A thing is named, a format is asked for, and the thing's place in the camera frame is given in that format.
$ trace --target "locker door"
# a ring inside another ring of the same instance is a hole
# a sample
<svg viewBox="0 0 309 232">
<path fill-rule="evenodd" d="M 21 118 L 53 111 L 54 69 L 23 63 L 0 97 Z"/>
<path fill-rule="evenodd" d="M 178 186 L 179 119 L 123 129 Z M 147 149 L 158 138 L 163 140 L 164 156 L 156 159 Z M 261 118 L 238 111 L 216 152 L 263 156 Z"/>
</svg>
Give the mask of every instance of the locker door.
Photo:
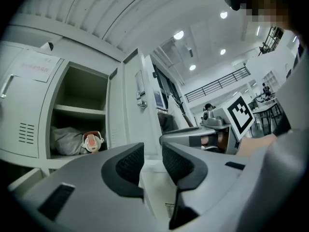
<svg viewBox="0 0 309 232">
<path fill-rule="evenodd" d="M 0 149 L 23 156 L 39 157 L 41 109 L 51 79 L 62 61 L 60 59 L 54 67 L 47 83 L 14 76 L 14 62 L 12 63 L 6 72 L 8 78 L 1 83 L 1 91 L 5 91 L 5 94 L 0 98 Z"/>
<path fill-rule="evenodd" d="M 109 79 L 107 131 L 110 147 L 143 142 L 149 159 L 162 157 L 155 98 L 143 54 L 135 50 Z"/>
</svg>

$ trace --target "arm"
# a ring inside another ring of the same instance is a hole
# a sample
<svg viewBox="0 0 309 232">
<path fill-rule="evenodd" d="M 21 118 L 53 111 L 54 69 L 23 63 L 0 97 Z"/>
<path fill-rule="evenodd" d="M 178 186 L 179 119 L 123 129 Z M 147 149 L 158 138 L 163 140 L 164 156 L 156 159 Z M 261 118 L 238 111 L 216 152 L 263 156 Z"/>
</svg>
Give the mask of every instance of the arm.
<svg viewBox="0 0 309 232">
<path fill-rule="evenodd" d="M 240 144 L 240 149 L 237 156 L 250 157 L 258 147 L 269 146 L 277 137 L 270 134 L 261 138 L 246 138 L 244 137 Z"/>
</svg>

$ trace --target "sleeve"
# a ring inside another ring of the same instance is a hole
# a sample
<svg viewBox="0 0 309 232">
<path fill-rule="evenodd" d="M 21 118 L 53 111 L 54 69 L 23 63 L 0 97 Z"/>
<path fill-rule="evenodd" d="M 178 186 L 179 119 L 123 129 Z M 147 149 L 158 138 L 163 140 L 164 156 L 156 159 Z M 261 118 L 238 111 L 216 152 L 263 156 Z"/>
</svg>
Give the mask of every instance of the sleeve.
<svg viewBox="0 0 309 232">
<path fill-rule="evenodd" d="M 285 115 L 285 113 L 283 113 L 282 118 L 279 121 L 279 124 L 276 126 L 275 130 L 273 131 L 273 134 L 276 137 L 279 137 L 280 135 L 287 133 L 290 129 L 291 129 L 291 126 L 288 121 L 288 118 Z"/>
</svg>

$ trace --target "ceiling light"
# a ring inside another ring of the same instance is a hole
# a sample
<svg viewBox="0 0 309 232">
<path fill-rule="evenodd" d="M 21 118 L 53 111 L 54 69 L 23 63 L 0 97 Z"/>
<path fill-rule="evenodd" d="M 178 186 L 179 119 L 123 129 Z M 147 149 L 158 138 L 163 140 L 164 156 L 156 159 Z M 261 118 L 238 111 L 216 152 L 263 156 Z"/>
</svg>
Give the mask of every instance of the ceiling light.
<svg viewBox="0 0 309 232">
<path fill-rule="evenodd" d="M 174 35 L 175 40 L 180 40 L 183 37 L 183 31 L 180 31 Z"/>
<path fill-rule="evenodd" d="M 191 71 L 194 70 L 195 68 L 196 68 L 195 65 L 191 65 L 191 66 L 190 66 L 190 70 L 191 70 Z"/>
<path fill-rule="evenodd" d="M 225 19 L 227 17 L 227 12 L 220 13 L 220 16 L 222 19 Z"/>
</svg>

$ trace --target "table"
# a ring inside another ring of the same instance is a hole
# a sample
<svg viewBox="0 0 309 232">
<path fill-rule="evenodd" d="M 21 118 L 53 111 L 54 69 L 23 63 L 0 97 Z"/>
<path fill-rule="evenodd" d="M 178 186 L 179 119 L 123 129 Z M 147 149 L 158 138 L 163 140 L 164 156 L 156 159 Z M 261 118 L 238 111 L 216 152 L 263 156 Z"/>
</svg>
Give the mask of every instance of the table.
<svg viewBox="0 0 309 232">
<path fill-rule="evenodd" d="M 253 113 L 253 114 L 259 114 L 259 116 L 260 116 L 261 119 L 262 119 L 262 127 L 263 127 L 263 134 L 264 134 L 264 135 L 265 135 L 265 132 L 264 132 L 264 123 L 263 123 L 263 118 L 262 118 L 263 113 L 266 114 L 266 119 L 267 119 L 267 121 L 268 121 L 268 132 L 269 132 L 269 134 L 270 134 L 270 130 L 271 130 L 271 127 L 270 127 L 270 123 L 271 123 L 271 113 L 272 113 L 272 116 L 273 116 L 273 118 L 275 119 L 275 123 L 276 123 L 276 125 L 277 125 L 276 117 L 275 117 L 275 115 L 274 115 L 274 113 L 273 113 L 273 111 L 272 111 L 272 108 L 273 108 L 273 107 L 276 107 L 276 109 L 279 110 L 280 115 L 282 115 L 282 113 L 281 113 L 281 111 L 280 111 L 280 108 L 279 108 L 277 102 L 274 102 L 274 103 L 269 104 L 269 105 L 264 105 L 264 106 L 261 106 L 261 107 L 258 107 L 258 108 L 256 108 L 256 109 L 252 110 L 252 113 Z"/>
</svg>

